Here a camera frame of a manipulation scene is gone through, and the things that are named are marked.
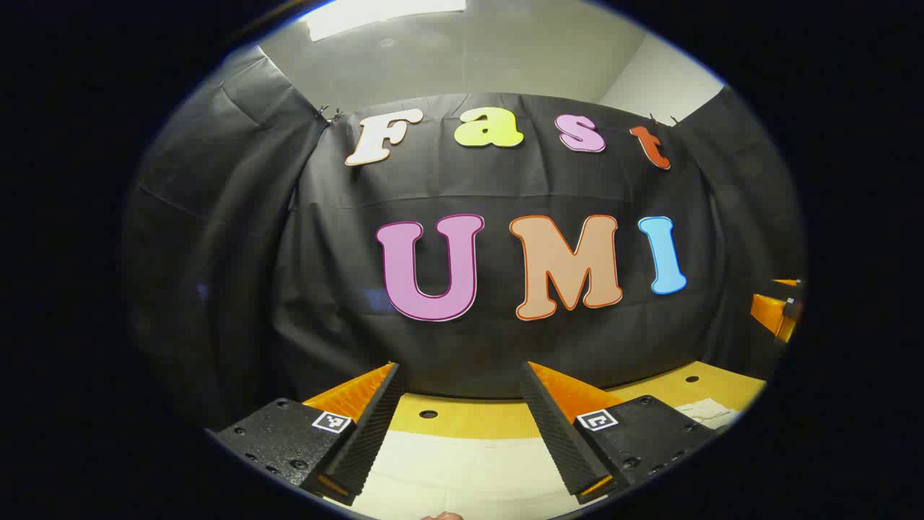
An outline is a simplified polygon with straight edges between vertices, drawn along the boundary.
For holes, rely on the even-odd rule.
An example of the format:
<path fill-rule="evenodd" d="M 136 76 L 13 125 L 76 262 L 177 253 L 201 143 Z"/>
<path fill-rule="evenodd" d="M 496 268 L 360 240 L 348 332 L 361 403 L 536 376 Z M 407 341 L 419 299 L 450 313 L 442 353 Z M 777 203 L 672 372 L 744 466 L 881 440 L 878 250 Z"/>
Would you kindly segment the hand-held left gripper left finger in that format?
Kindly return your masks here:
<path fill-rule="evenodd" d="M 352 506 L 404 392 L 399 364 L 386 363 L 303 402 L 274 399 L 215 438 L 270 477 Z"/>

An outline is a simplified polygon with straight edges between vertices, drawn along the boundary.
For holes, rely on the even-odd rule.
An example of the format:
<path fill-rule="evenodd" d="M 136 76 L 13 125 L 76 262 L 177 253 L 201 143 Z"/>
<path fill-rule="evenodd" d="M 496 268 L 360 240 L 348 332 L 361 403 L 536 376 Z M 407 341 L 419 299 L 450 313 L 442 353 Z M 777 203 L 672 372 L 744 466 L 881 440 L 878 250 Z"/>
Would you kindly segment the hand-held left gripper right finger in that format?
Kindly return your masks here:
<path fill-rule="evenodd" d="M 717 437 L 653 395 L 620 399 L 531 361 L 519 382 L 568 493 L 580 504 L 665 472 Z"/>

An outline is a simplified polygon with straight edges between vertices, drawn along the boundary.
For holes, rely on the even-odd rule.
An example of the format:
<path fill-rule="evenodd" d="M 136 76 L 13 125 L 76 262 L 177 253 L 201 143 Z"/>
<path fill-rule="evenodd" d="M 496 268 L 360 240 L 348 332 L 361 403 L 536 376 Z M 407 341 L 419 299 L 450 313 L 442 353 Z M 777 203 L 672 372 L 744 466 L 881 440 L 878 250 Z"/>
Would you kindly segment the white jeans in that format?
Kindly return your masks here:
<path fill-rule="evenodd" d="M 578 509 L 525 402 L 410 393 L 350 506 L 379 520 L 547 520 Z"/>

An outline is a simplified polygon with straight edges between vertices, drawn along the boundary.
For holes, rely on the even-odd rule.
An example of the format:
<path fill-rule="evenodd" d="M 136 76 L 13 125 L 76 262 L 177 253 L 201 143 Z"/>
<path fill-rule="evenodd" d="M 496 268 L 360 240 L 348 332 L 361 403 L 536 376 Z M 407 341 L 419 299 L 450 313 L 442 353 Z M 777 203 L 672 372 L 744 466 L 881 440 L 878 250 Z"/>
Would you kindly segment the black backdrop cloth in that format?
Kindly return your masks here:
<path fill-rule="evenodd" d="M 768 381 L 751 316 L 805 275 L 798 198 L 722 89 L 674 127 L 449 93 L 327 122 L 260 48 L 228 57 L 129 191 L 135 343 L 222 429 L 387 362 L 414 393 L 518 398 L 528 360 L 597 387 L 694 361 Z"/>

